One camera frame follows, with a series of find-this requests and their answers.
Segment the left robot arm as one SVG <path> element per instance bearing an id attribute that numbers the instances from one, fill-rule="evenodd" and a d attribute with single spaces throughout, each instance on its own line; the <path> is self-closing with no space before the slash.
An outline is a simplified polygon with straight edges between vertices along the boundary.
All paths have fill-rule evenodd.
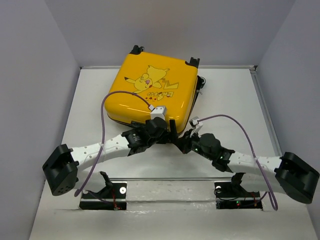
<path id="1" fill-rule="evenodd" d="M 168 143 L 177 135 L 175 120 L 166 122 L 156 117 L 104 143 L 73 148 L 61 144 L 45 161 L 42 170 L 55 197 L 71 190 L 85 190 L 104 198 L 110 194 L 112 183 L 104 171 L 94 171 L 97 164 L 143 153 L 154 144 Z"/>

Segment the yellow hard-shell suitcase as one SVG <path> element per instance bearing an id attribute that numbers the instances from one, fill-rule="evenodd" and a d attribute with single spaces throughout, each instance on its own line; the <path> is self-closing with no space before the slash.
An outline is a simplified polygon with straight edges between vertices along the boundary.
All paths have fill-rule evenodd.
<path id="1" fill-rule="evenodd" d="M 198 75 L 199 58 L 178 59 L 146 52 L 135 45 L 125 57 L 110 87 L 104 108 L 110 119 L 133 126 L 150 118 L 147 105 L 166 107 L 165 119 L 185 130 L 206 81 Z"/>

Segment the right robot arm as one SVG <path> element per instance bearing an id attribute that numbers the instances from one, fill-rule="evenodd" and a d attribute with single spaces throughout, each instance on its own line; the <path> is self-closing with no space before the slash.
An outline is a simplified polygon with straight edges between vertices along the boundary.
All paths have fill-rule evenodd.
<path id="1" fill-rule="evenodd" d="M 183 153 L 193 151 L 211 162 L 220 172 L 232 173 L 230 190 L 235 196 L 246 192 L 275 192 L 311 204 L 320 174 L 292 152 L 283 156 L 251 156 L 227 149 L 212 134 L 198 135 L 191 130 L 174 141 Z"/>

